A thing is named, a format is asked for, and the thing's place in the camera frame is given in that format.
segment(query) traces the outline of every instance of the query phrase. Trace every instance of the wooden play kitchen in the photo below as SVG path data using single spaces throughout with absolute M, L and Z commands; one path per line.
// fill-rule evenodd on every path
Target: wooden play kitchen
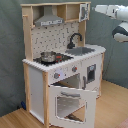
M 27 111 L 45 128 L 94 128 L 105 49 L 85 45 L 90 2 L 21 6 Z

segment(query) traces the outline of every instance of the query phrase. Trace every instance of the stovetop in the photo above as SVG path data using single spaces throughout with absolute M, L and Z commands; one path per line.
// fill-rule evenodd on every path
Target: stovetop
M 73 57 L 70 57 L 70 56 L 67 56 L 67 55 L 64 55 L 64 54 L 61 54 L 61 53 L 57 53 L 56 56 L 62 56 L 62 58 L 61 59 L 56 59 L 56 61 L 54 61 L 54 62 L 44 62 L 44 61 L 42 61 L 42 59 L 40 57 L 40 58 L 34 59 L 33 61 L 48 67 L 48 66 L 52 66 L 52 65 L 55 65 L 55 64 L 62 63 L 62 62 L 65 62 L 67 60 L 73 59 Z

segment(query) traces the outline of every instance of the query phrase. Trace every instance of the faucet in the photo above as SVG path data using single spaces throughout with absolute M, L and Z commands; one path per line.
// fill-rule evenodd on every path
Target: faucet
M 73 47 L 75 47 L 75 44 L 73 44 L 73 42 L 72 42 L 73 37 L 74 37 L 75 35 L 80 36 L 80 41 L 82 41 L 82 35 L 81 35 L 80 33 L 74 33 L 74 34 L 71 36 L 71 38 L 70 38 L 70 43 L 67 45 L 67 48 L 68 48 L 68 49 L 73 49 Z

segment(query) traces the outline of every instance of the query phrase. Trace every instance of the wooden floor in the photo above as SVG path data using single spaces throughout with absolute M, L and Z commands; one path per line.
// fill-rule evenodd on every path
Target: wooden floor
M 102 81 L 102 96 L 97 99 L 95 128 L 115 128 L 126 118 L 128 118 L 128 89 Z M 43 128 L 43 125 L 20 109 L 0 118 L 0 128 Z

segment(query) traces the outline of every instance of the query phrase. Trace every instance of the oven window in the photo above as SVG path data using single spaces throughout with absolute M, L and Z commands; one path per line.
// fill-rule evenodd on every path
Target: oven window
M 85 119 L 86 101 L 72 97 L 56 98 L 56 116 L 59 119 L 70 121 L 86 122 Z

